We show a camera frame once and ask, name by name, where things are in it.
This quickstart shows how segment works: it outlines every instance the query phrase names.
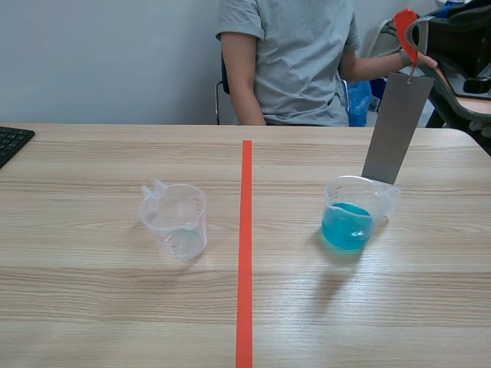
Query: plastic measuring cup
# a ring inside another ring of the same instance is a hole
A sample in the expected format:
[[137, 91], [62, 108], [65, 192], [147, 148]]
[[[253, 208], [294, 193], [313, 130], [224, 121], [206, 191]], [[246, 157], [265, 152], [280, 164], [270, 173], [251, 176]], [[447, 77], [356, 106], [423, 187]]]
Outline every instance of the plastic measuring cup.
[[380, 220], [392, 215], [399, 197], [398, 187], [359, 176], [331, 181], [326, 187], [324, 237], [337, 248], [361, 250]]
[[180, 260], [196, 257], [206, 247], [205, 194], [187, 184], [168, 186], [155, 180], [154, 186], [153, 191], [142, 187], [141, 222], [165, 255]]

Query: keyboard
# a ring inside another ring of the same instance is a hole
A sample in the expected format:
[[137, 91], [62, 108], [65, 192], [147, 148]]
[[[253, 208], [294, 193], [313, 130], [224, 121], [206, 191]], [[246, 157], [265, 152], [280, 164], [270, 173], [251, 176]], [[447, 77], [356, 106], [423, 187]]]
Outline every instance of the keyboard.
[[34, 136], [32, 130], [0, 126], [0, 169]]

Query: gray t-shirt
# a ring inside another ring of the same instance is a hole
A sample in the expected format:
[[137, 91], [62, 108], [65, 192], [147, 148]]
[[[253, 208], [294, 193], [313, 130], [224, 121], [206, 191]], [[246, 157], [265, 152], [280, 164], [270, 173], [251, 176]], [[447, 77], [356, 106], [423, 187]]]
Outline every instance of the gray t-shirt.
[[338, 68], [360, 47], [349, 0], [221, 0], [223, 32], [259, 39], [254, 93], [267, 123], [348, 125]]

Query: red clip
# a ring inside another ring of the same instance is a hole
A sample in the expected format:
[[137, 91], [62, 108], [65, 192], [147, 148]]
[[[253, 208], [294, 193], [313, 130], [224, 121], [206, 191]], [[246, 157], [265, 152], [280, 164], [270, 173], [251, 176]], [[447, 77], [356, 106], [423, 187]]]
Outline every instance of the red clip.
[[417, 14], [412, 9], [403, 10], [394, 17], [394, 24], [397, 29], [397, 36], [402, 48], [409, 55], [413, 66], [417, 66], [417, 50], [413, 48], [406, 39], [406, 32], [410, 25], [417, 20]]

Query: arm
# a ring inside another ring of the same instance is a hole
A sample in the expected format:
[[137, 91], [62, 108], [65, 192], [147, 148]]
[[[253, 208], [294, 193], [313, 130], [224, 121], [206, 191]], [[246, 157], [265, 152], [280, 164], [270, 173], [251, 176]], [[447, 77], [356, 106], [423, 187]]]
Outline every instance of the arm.
[[222, 34], [223, 58], [227, 68], [230, 98], [242, 125], [266, 125], [254, 95], [257, 38], [249, 34]]
[[[426, 64], [429, 67], [437, 67], [437, 62], [428, 56], [419, 54], [419, 64]], [[403, 69], [404, 65], [400, 52], [384, 56], [357, 58], [354, 52], [344, 52], [341, 59], [341, 78], [348, 82], [372, 81], [381, 78], [389, 73], [394, 73]]]

